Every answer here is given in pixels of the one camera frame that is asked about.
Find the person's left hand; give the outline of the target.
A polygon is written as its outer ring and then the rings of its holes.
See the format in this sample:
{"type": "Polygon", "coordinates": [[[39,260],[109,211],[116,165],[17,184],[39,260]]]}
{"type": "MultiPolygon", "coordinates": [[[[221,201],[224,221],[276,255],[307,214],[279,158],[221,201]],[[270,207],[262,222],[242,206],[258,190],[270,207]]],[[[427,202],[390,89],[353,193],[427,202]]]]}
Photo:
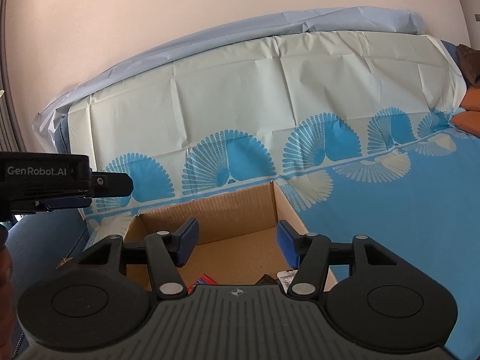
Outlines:
{"type": "Polygon", "coordinates": [[[1,226],[1,266],[0,266],[0,355],[1,359],[10,359],[12,354],[12,335],[16,325],[16,312],[13,306],[11,286],[12,260],[5,247],[8,231],[1,226]]]}

